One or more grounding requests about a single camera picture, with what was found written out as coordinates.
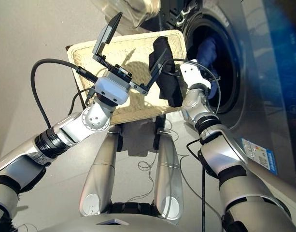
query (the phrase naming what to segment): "black cloth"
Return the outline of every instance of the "black cloth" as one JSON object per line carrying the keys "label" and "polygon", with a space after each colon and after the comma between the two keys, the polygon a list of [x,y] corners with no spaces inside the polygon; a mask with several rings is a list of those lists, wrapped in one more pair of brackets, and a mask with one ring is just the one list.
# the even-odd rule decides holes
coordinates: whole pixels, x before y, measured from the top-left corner
{"label": "black cloth", "polygon": [[[157,62],[159,57],[163,54],[164,50],[167,48],[164,54],[164,60],[172,59],[172,52],[168,43],[167,37],[160,36],[153,43],[154,52],[149,55],[149,68],[152,69],[153,65]],[[175,64],[173,61],[168,62],[163,70],[170,73],[175,73]],[[166,99],[168,105],[171,107],[182,106],[182,93],[180,90],[178,78],[173,75],[165,74],[161,72],[158,79],[156,80],[158,87],[160,88],[160,99]]]}

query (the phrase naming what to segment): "wicker basket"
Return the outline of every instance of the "wicker basket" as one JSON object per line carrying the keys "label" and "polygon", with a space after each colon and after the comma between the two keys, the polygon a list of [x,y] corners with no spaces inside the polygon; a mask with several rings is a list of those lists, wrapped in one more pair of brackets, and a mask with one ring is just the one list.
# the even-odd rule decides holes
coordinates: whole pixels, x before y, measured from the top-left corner
{"label": "wicker basket", "polygon": [[[174,58],[186,58],[184,38],[178,30],[113,37],[102,53],[106,55],[106,60],[112,65],[119,64],[131,72],[134,82],[147,84],[151,78],[149,75],[149,54],[153,52],[153,42],[159,36],[168,37]],[[92,59],[95,42],[75,44],[68,49],[67,54],[70,62],[80,65],[99,77],[103,75],[105,68]],[[75,71],[74,76],[80,90],[93,85]],[[82,94],[84,100],[86,100],[86,94]],[[159,99],[159,88],[157,84],[154,84],[147,96],[131,89],[127,102],[117,106],[111,124],[151,118],[176,110],[179,110],[179,107],[172,108],[168,106],[167,100]]]}

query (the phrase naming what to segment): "black wire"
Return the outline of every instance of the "black wire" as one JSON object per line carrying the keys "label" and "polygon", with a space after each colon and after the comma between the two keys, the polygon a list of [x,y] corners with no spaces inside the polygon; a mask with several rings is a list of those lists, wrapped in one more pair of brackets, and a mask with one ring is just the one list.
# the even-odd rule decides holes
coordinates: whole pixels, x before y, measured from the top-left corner
{"label": "black wire", "polygon": [[70,115],[72,113],[72,110],[74,109],[74,105],[75,105],[75,100],[79,96],[79,94],[81,94],[81,93],[83,93],[85,91],[88,91],[88,90],[90,90],[90,88],[85,88],[83,90],[80,90],[78,93],[76,93],[74,95],[74,97],[72,98],[72,101],[71,101],[70,111],[69,111],[69,114],[68,115]]}
{"label": "black wire", "polygon": [[[190,190],[199,198],[202,200],[202,197],[199,196],[195,190],[191,187],[191,185],[188,183],[187,179],[185,178],[185,175],[183,173],[183,170],[182,170],[182,160],[185,158],[185,157],[188,157],[188,155],[186,156],[183,156],[181,159],[180,159],[180,162],[179,162],[179,167],[180,167],[180,171],[181,171],[181,175],[183,177],[183,180],[185,181],[186,185],[190,188]],[[211,209],[215,214],[216,216],[218,217],[218,219],[220,220],[221,222],[221,232],[223,231],[223,227],[222,227],[222,218],[221,218],[221,215],[208,203],[208,202],[205,202],[205,204],[207,205],[207,207],[209,209]]]}
{"label": "black wire", "polygon": [[51,128],[49,119],[48,119],[45,111],[43,110],[42,104],[41,104],[41,102],[40,102],[40,100],[38,98],[38,95],[37,95],[37,92],[36,92],[36,87],[35,87],[35,73],[36,73],[36,70],[40,65],[45,64],[45,63],[61,64],[61,65],[68,66],[68,67],[73,68],[73,69],[77,69],[78,66],[76,66],[76,65],[74,65],[72,63],[69,63],[67,61],[59,60],[59,59],[41,59],[41,60],[37,61],[32,67],[32,70],[31,70],[31,87],[32,87],[33,96],[34,96],[36,104],[37,104],[39,110],[41,111],[41,114],[42,114],[42,116],[43,116],[43,118],[44,118],[44,120],[45,120],[45,122],[47,124],[47,127]]}
{"label": "black wire", "polygon": [[194,141],[188,143],[188,144],[186,145],[186,148],[187,148],[187,150],[192,154],[192,156],[194,156],[195,159],[197,159],[198,161],[200,161],[199,158],[198,158],[198,157],[192,152],[192,150],[190,149],[190,145],[192,145],[192,144],[194,144],[194,143],[196,143],[196,142],[198,142],[198,141],[199,141],[199,139],[196,139],[196,140],[194,140]]}
{"label": "black wire", "polygon": [[[218,80],[216,79],[215,75],[208,68],[206,68],[205,66],[203,66],[202,64],[198,64],[198,63],[193,62],[193,61],[190,61],[190,60],[179,59],[179,58],[165,60],[164,63],[162,64],[162,68],[165,66],[165,64],[167,64],[170,61],[181,61],[181,62],[185,62],[185,63],[196,65],[196,66],[201,67],[204,70],[206,70],[210,74],[210,76],[213,77],[213,79],[216,81],[216,85],[217,85],[217,89],[218,89],[218,93],[219,93],[218,104],[217,104],[217,107],[216,107],[216,110],[215,110],[215,114],[217,114],[219,112],[220,105],[221,105],[221,88],[220,88],[220,84],[219,84]],[[170,73],[170,72],[166,72],[166,74],[176,75],[175,73]]]}
{"label": "black wire", "polygon": [[[186,145],[187,150],[194,156],[198,161],[199,158],[194,154],[194,152],[190,149],[190,145],[198,142],[199,139],[196,139]],[[205,232],[206,230],[206,199],[205,199],[205,169],[202,167],[202,185],[201,185],[201,231]]]}
{"label": "black wire", "polygon": [[205,196],[205,169],[202,167],[202,181],[201,181],[201,231],[206,230],[206,196]]}

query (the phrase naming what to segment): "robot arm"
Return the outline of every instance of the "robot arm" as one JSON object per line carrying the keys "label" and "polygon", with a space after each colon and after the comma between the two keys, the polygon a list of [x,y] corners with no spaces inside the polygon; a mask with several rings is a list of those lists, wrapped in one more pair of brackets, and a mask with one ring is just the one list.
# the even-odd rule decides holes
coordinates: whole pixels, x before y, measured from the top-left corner
{"label": "robot arm", "polygon": [[131,73],[119,65],[111,65],[101,54],[115,33],[122,13],[118,13],[101,31],[93,49],[93,58],[108,70],[97,78],[80,67],[81,72],[92,75],[95,97],[81,112],[74,113],[40,135],[33,136],[0,160],[0,223],[11,224],[18,203],[18,194],[31,190],[44,176],[46,167],[59,155],[95,132],[107,129],[117,105],[128,99],[134,88],[147,95],[149,85],[132,82]]}
{"label": "robot arm", "polygon": [[[195,65],[187,63],[181,65],[181,70],[186,81],[198,71]],[[219,179],[223,228],[227,232],[296,231],[268,187],[248,170],[244,151],[207,105],[210,85],[205,84],[199,71],[197,77],[199,84],[187,82],[189,91],[183,101],[183,115],[199,133],[202,147],[198,158],[203,168]]]}

